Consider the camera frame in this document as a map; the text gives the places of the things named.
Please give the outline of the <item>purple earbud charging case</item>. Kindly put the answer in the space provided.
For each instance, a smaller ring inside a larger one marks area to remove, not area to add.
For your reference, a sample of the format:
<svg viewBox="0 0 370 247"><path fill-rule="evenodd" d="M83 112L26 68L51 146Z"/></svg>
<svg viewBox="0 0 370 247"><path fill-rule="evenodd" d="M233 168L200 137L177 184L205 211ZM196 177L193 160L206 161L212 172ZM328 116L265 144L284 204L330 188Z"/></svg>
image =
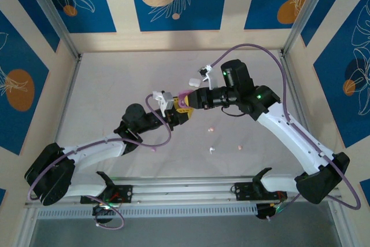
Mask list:
<svg viewBox="0 0 370 247"><path fill-rule="evenodd" d="M178 104L181 108L188 108L188 105L185 102L185 98L192 93L192 90L183 90L178 95Z"/></svg>

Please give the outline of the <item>black electronics box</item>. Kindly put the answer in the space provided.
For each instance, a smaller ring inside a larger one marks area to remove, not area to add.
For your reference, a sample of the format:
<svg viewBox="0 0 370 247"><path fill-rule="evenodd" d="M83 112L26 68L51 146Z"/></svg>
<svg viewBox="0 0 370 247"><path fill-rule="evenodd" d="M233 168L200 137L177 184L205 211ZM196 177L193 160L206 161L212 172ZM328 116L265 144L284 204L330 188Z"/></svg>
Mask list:
<svg viewBox="0 0 370 247"><path fill-rule="evenodd" d="M97 204L92 208L92 216L97 225L109 223L115 215L116 213L112 209L107 209L103 204Z"/></svg>
<svg viewBox="0 0 370 247"><path fill-rule="evenodd" d="M267 204L257 204L257 215L256 217L261 220L270 221L273 217L278 215L278 209L281 203L267 203Z"/></svg>

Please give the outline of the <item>aluminium table side rail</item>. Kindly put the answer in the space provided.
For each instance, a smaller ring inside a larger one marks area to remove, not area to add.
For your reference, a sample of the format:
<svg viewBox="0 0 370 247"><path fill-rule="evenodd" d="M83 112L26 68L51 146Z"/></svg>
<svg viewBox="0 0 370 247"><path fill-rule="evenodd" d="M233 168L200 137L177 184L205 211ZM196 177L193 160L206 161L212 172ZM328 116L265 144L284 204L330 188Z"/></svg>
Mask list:
<svg viewBox="0 0 370 247"><path fill-rule="evenodd" d="M314 136L311 135L309 132L309 125L307 122L307 119L305 117L305 111L304 111L304 105L301 102L301 97L302 95L302 89L300 84L298 83L298 78L295 75L295 72L293 70L293 66L291 61L286 58L283 55L283 51L279 50L279 58L281 65L284 69L285 76L286 76L286 84L287 84L287 89L290 94L290 99L293 102L293 107L294 107L294 112L288 108L288 111L291 115L293 115L292 121L297 124L298 128L304 132L310 139L315 140ZM294 155L294 157L298 160L298 162L301 164L303 167L304 171L307 174L313 174L316 171L318 171L318 166L320 164L320 158L317 157L315 158L315 150L314 147L311 146L309 143L304 142L305 138L301 138L299 136L299 144L303 143L303 148L306 151L306 153L301 154L300 146L290 146L293 145L292 143L289 143L287 148L289 151Z"/></svg>
<svg viewBox="0 0 370 247"><path fill-rule="evenodd" d="M73 75L72 75L71 80L69 82L69 87L68 87L68 90L66 92L66 96L65 96L65 99L64 99L64 106L63 106L62 112L60 114L57 130L55 132L54 141L50 142L51 145L56 143L57 139L60 136L61 129L64 125L66 112L68 110L68 106L69 106L69 103L70 103L70 100L71 100L71 97L72 97L72 94L73 94L73 89L75 87L75 83L76 83L76 79L77 79L77 76L78 76L78 73L79 73L82 58L83 58L83 55L80 54L78 59L76 60L76 64L75 64L75 67L74 67L74 70L73 70Z"/></svg>

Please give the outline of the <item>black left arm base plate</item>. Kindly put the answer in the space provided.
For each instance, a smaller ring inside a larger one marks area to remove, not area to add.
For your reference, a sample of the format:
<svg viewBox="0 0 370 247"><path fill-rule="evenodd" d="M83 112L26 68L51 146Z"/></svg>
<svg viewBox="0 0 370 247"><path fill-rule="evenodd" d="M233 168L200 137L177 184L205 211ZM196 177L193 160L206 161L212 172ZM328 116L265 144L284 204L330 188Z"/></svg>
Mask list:
<svg viewBox="0 0 370 247"><path fill-rule="evenodd" d="M110 205L131 203L132 189L132 185L107 186L97 198Z"/></svg>

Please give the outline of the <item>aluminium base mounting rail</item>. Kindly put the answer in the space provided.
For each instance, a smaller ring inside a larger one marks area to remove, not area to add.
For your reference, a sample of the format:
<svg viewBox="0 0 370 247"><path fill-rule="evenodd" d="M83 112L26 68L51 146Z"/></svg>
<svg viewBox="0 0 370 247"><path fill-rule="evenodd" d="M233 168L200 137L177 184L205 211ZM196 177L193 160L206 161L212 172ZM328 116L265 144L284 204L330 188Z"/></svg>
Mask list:
<svg viewBox="0 0 370 247"><path fill-rule="evenodd" d="M297 188L290 175L223 176L208 178L110 178L115 185L132 185L131 203L170 204L178 202L200 203L202 201L237 201L231 187L239 182L253 182L270 192L285 191L296 194ZM28 199L37 200L28 193ZM89 204L98 198L80 197L80 203Z"/></svg>

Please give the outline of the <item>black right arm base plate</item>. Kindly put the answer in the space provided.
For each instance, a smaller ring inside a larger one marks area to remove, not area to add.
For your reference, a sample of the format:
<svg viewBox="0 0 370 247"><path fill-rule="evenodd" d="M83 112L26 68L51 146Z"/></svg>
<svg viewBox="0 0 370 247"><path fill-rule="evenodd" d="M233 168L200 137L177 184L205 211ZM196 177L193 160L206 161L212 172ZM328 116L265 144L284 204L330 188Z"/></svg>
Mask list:
<svg viewBox="0 0 370 247"><path fill-rule="evenodd" d="M270 192L253 182L239 182L231 187L237 201L285 201L285 191Z"/></svg>

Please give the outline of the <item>aluminium frame post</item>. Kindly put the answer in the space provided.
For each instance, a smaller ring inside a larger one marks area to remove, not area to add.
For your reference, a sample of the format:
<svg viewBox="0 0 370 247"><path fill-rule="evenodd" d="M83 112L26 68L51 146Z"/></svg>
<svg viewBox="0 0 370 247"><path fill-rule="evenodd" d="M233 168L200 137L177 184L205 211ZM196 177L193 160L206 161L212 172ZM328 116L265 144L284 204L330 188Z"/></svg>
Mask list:
<svg viewBox="0 0 370 247"><path fill-rule="evenodd" d="M326 13L324 16L326 16L332 5L335 3L335 0L305 0L304 5L298 13L298 16L286 39L286 42L281 49L281 54L283 58L287 58L290 51L292 51L296 40L301 35L301 32L305 28L307 22L310 20L318 3L325 3L324 10L326 11Z"/></svg>
<svg viewBox="0 0 370 247"><path fill-rule="evenodd" d="M328 204L330 207L332 218L334 220L336 231L338 233L339 240L341 242L341 246L352 247L350 233L348 232L341 206L335 201L329 201Z"/></svg>
<svg viewBox="0 0 370 247"><path fill-rule="evenodd" d="M52 0L36 0L40 8L43 10L44 15L47 17L51 26L59 36L59 38L66 45L67 50L71 56L75 59L76 63L80 61L81 53L78 51L76 45L74 44L70 33L64 24L60 14L58 13L56 7L54 6Z"/></svg>
<svg viewBox="0 0 370 247"><path fill-rule="evenodd" d="M29 247L38 219L38 208L26 208L21 224L17 247Z"/></svg>

